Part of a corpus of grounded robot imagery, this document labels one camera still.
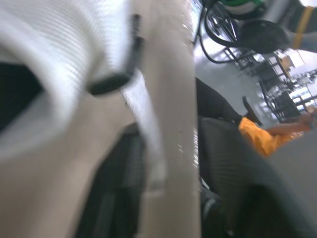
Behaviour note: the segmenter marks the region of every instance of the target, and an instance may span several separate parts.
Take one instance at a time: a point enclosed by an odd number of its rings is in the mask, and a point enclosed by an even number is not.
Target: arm
[[[271,135],[290,135],[294,132],[309,131],[310,127],[306,123],[296,122],[288,124],[279,124],[266,131]]]

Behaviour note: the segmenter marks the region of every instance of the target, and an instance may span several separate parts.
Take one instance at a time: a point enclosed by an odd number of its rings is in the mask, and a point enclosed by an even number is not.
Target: leg
[[[222,118],[239,124],[242,116],[217,91],[196,78],[198,116]]]

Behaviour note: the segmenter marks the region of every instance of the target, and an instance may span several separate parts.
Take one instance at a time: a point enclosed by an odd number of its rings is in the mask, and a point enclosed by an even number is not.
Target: black buckle
[[[144,39],[137,36],[137,34],[140,31],[140,21],[140,15],[135,14],[132,16],[133,44],[125,66],[125,70],[122,73],[114,74],[110,77],[105,78],[104,80],[101,80],[90,85],[88,87],[88,91],[93,96],[99,96],[118,90],[120,87],[122,87],[131,80],[135,69],[140,64],[142,57],[142,49],[144,45]]]

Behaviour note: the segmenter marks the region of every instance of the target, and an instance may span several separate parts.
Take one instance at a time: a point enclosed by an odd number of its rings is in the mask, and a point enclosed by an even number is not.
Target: gray seat
[[[317,237],[316,218],[303,209],[303,200],[295,196],[305,192],[301,197],[310,197],[307,201],[313,202],[315,190],[300,189],[305,186],[300,176],[292,177],[292,182],[286,179],[283,166],[287,158],[276,162],[263,159],[235,125],[217,119],[200,120],[211,176],[234,237]],[[305,206],[316,213],[315,204]]]

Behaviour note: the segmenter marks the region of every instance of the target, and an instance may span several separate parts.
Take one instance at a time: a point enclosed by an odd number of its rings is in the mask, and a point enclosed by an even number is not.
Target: orange shirt
[[[298,137],[297,135],[271,135],[266,130],[259,128],[247,118],[242,118],[239,131],[254,146],[262,156],[269,156],[284,143]]]

